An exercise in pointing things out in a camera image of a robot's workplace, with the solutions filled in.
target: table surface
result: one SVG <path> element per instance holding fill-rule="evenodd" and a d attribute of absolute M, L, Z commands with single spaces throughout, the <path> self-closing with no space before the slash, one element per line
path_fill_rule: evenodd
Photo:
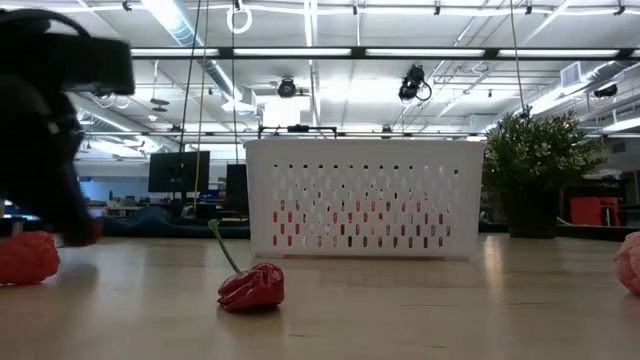
<path fill-rule="evenodd" d="M 257 262 L 248 241 L 228 247 Z M 470 261 L 279 259 L 280 310 L 233 315 L 214 241 L 107 239 L 60 249 L 43 285 L 0 288 L 0 358 L 637 360 L 618 247 L 500 235 Z"/>

